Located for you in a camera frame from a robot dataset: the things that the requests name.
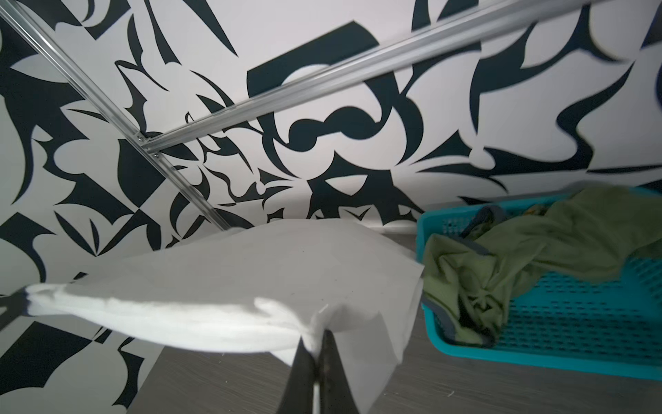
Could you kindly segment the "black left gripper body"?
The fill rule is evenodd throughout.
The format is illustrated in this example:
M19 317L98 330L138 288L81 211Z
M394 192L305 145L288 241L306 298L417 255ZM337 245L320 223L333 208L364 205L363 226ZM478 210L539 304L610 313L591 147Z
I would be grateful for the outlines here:
M17 318L25 316L29 306L27 293L24 289L20 289L11 295L2 296L0 298L1 317L0 317L0 331L3 331Z

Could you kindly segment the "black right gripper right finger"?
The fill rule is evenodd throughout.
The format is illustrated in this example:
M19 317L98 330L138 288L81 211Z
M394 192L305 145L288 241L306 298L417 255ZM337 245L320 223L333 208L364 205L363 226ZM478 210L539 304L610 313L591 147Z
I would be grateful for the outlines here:
M324 331L318 359L321 414L359 414L334 335Z

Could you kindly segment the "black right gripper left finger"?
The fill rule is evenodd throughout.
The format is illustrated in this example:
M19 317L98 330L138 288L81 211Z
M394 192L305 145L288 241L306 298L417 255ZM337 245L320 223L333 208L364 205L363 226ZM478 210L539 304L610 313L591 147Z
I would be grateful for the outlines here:
M317 363L303 339L298 343L294 362L277 414L313 414Z

